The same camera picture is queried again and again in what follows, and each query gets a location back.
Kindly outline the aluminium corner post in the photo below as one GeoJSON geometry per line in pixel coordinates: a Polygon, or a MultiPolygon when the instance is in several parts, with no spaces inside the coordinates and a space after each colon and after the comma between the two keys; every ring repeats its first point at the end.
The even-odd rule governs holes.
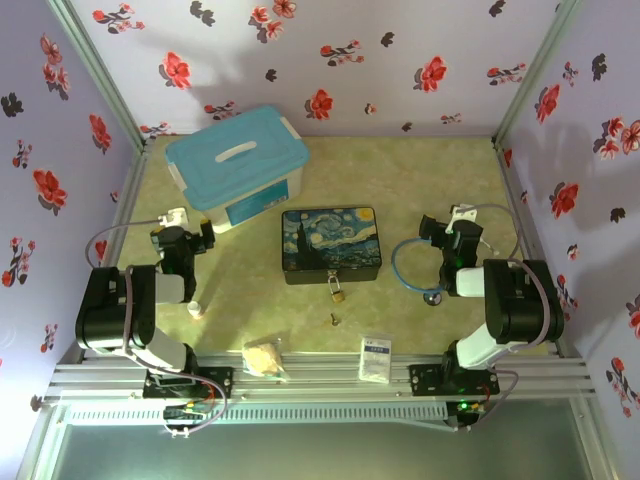
{"type": "Polygon", "coordinates": [[[555,50],[570,29],[574,17],[580,10],[584,0],[558,0],[554,19],[543,37],[543,40],[530,63],[521,85],[518,87],[509,107],[506,110],[497,130],[491,137],[495,150],[501,147],[510,129],[524,108],[527,98],[534,90],[536,82],[544,73],[546,65],[552,59],[555,50]]]}
{"type": "Polygon", "coordinates": [[[84,27],[71,0],[45,0],[61,24],[71,44],[81,58],[98,90],[115,115],[120,127],[138,153],[145,147],[145,140],[135,125],[133,115],[120,94],[88,31],[84,27]]]}

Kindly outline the small white zip packet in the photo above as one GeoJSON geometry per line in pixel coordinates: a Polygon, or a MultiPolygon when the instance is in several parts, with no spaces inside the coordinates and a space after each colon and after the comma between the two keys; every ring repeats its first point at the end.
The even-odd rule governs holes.
{"type": "Polygon", "coordinates": [[[360,344],[358,379],[389,384],[391,380],[392,340],[388,336],[363,336],[360,344]]]}

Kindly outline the blue lidded plastic storage box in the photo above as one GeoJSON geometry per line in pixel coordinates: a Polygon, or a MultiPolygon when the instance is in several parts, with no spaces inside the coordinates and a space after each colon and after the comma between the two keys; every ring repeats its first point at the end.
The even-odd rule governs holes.
{"type": "Polygon", "coordinates": [[[189,205],[221,234],[299,195],[310,152],[285,116],[262,106],[171,143],[165,158],[189,205]]]}

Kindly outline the clear bag with beige contents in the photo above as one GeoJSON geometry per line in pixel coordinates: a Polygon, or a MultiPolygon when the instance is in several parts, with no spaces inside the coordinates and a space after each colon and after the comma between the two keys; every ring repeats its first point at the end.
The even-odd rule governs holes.
{"type": "Polygon", "coordinates": [[[241,351],[243,371],[253,377],[288,381],[278,340],[248,342],[241,351]]]}

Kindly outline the aluminium front frame rail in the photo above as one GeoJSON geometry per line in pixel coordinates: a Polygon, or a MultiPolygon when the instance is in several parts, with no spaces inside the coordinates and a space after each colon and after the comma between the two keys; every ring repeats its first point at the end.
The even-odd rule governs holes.
{"type": "MultiPolygon", "coordinates": [[[[387,384],[359,380],[356,353],[285,353],[282,360],[286,375],[276,379],[244,372],[238,353],[203,356],[199,363],[232,369],[230,400],[238,404],[406,403],[418,398],[413,365],[437,364],[440,358],[396,354],[387,384]]],[[[590,399],[596,394],[580,358],[509,355],[496,369],[492,377],[510,400],[590,399]]],[[[89,354],[79,363],[57,365],[42,399],[46,403],[140,401],[150,389],[142,367],[121,357],[89,354]]]]}

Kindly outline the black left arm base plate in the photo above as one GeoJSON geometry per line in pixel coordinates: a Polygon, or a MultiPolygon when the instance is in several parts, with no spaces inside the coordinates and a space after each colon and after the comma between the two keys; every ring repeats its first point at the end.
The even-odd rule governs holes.
{"type": "MultiPolygon", "coordinates": [[[[230,397],[232,392],[233,373],[231,367],[201,367],[198,372],[200,376],[217,383],[227,397],[230,397]]],[[[211,393],[219,395],[215,388],[199,380],[148,372],[142,396],[145,399],[204,400],[211,393]]]]}

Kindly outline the aluminium side rail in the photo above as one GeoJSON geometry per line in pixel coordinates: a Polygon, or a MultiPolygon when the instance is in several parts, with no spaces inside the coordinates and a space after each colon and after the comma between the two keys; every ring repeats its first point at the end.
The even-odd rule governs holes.
{"type": "Polygon", "coordinates": [[[116,179],[114,189],[119,193],[117,202],[109,201],[107,206],[102,208],[90,207],[89,201],[83,200],[80,213],[76,216],[80,221],[79,226],[63,230],[69,259],[61,270],[72,276],[59,283],[63,287],[63,293],[59,298],[63,301],[65,314],[58,321],[58,364],[71,364],[82,357],[82,348],[76,340],[75,325],[89,278],[93,268],[98,264],[113,266],[119,259],[126,233],[123,225],[132,220],[149,149],[149,146],[145,146],[141,153],[133,152],[127,164],[127,175],[116,179]],[[98,240],[107,241],[107,250],[101,261],[93,247],[98,240]]]}
{"type": "Polygon", "coordinates": [[[557,268],[547,257],[547,250],[544,248],[542,237],[536,229],[532,216],[533,198],[529,195],[529,191],[522,187],[517,175],[512,173],[514,169],[507,165],[504,160],[504,149],[499,142],[496,142],[495,137],[491,138],[491,147],[499,165],[508,206],[516,217],[514,225],[520,234],[520,240],[518,241],[520,251],[527,259],[545,260],[547,262],[555,294],[562,307],[565,329],[562,337],[556,341],[555,349],[560,356],[580,358],[582,354],[575,347],[570,336],[570,328],[576,324],[575,320],[579,313],[578,308],[581,306],[574,290],[574,282],[569,279],[569,275],[564,268],[557,268]]]}

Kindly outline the starry night tin box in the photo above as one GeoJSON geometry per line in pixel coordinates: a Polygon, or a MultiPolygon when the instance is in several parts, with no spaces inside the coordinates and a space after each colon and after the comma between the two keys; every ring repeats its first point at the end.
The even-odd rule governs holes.
{"type": "Polygon", "coordinates": [[[281,240],[288,285],[374,281],[382,266],[376,214],[368,206],[286,210],[281,240]]]}

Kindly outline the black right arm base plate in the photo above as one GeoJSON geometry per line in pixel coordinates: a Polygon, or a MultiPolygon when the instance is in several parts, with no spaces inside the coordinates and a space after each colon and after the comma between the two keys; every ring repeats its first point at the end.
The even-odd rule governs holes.
{"type": "Polygon", "coordinates": [[[494,396],[500,393],[497,377],[486,370],[414,364],[408,367],[408,372],[413,396],[494,396]]]}

